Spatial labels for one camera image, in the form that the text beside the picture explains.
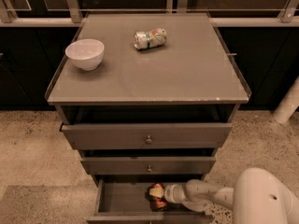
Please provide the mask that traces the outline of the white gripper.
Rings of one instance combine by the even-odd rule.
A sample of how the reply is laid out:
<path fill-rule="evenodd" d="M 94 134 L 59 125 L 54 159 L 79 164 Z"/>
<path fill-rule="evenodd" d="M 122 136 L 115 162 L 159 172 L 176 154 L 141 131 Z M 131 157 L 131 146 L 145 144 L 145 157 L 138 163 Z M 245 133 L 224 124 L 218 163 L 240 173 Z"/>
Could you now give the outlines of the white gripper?
<path fill-rule="evenodd" d="M 149 195 L 156 198 L 163 198 L 164 196 L 169 203 L 183 203 L 187 200 L 184 188 L 180 184 L 168 185 L 165 189 L 161 187 L 151 188 Z"/>

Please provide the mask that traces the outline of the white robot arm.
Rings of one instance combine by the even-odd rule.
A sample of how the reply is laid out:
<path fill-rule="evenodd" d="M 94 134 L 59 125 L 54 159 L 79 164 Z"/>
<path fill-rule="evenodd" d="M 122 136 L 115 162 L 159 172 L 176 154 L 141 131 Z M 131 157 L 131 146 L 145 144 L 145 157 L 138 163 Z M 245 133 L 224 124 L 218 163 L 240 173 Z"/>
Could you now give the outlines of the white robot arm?
<path fill-rule="evenodd" d="M 232 188 L 192 179 L 165 187 L 154 184 L 149 195 L 194 212 L 205 211 L 207 202 L 216 203 L 233 212 L 233 224 L 299 224 L 298 197 L 260 168 L 244 170 Z"/>

